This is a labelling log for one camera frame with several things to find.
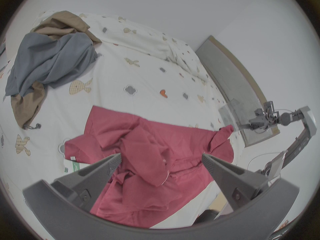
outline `gray garment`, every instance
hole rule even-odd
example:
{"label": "gray garment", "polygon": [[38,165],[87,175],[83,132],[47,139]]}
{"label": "gray garment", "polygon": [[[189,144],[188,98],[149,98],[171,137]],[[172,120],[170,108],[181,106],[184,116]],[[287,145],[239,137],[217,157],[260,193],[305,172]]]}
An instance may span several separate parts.
{"label": "gray garment", "polygon": [[92,40],[85,33],[66,34],[59,40],[28,33],[19,46],[5,95],[24,97],[33,91],[35,81],[52,88],[64,85],[78,78],[96,58]]}

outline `red garment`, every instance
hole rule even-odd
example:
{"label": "red garment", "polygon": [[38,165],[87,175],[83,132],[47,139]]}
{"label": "red garment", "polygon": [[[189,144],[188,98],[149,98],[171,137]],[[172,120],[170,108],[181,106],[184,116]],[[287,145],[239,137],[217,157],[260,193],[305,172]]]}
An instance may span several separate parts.
{"label": "red garment", "polygon": [[213,181],[201,162],[203,153],[233,161],[228,140],[232,132],[231,125],[220,131],[202,130],[93,106],[84,134],[65,143],[65,157],[92,164],[121,153],[121,164],[90,212],[112,222],[150,228]]}

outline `wall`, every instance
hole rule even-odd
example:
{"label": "wall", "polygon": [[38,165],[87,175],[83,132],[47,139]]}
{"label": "wall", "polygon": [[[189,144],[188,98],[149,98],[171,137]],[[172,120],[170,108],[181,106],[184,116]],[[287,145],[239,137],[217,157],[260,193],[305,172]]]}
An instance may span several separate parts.
{"label": "wall", "polygon": [[[216,38],[242,62],[276,109],[294,111],[308,105],[320,124],[319,39],[294,0],[255,0]],[[303,126],[296,122],[279,129],[274,138],[245,148],[240,165],[247,168],[259,154],[286,150]],[[310,200],[320,178],[319,153],[318,132],[282,170],[282,178],[300,187],[285,220],[294,219]],[[274,156],[254,159],[249,169],[264,168]]]}
{"label": "wall", "polygon": [[[213,35],[242,62],[276,108],[309,105],[320,123],[320,46],[293,0],[26,0],[6,35],[8,59],[37,15],[54,9],[118,14],[185,40],[194,50]],[[300,123],[279,128],[280,135],[244,150],[242,166],[259,154],[286,149],[302,131]],[[302,211],[319,181],[319,138],[320,133],[282,171],[283,178],[300,187],[285,219]],[[256,158],[249,169],[263,168],[273,157]]]}

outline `brown fabric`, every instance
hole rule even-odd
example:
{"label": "brown fabric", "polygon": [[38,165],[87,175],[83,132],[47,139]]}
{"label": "brown fabric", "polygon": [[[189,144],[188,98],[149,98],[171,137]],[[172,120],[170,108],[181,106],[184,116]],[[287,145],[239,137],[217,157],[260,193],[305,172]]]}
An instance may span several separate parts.
{"label": "brown fabric", "polygon": [[33,92],[23,98],[20,94],[11,96],[11,107],[14,118],[18,125],[23,128],[29,126],[41,107],[41,102],[45,97],[45,89],[42,83],[34,82],[32,85]]}
{"label": "brown fabric", "polygon": [[90,26],[79,16],[64,10],[52,14],[30,32],[48,35],[53,40],[57,40],[66,34],[83,32],[87,34],[93,44],[101,43],[101,40],[88,30],[89,28]]}

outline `bed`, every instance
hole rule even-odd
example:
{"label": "bed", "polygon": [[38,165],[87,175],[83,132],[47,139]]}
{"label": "bed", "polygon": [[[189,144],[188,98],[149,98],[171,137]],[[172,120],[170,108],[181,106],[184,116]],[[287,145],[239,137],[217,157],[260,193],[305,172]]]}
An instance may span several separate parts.
{"label": "bed", "polygon": [[[54,12],[41,14],[34,27]],[[40,179],[51,183],[86,166],[64,159],[63,144],[83,134],[93,105],[179,126],[214,131],[224,126],[218,110],[226,101],[185,42],[121,16],[74,13],[102,41],[95,46],[97,60],[78,82],[56,89],[48,87],[33,120],[33,124],[41,124],[41,129],[22,130],[15,121],[9,97],[4,97],[0,106],[1,180],[22,217],[48,240],[51,236],[27,207],[22,190]],[[1,97],[14,60],[15,56],[0,79]],[[236,165],[245,144],[239,132],[229,139]],[[24,144],[21,151],[16,148],[20,140]],[[219,193],[217,184],[211,182],[182,209],[152,228],[191,226]]]}

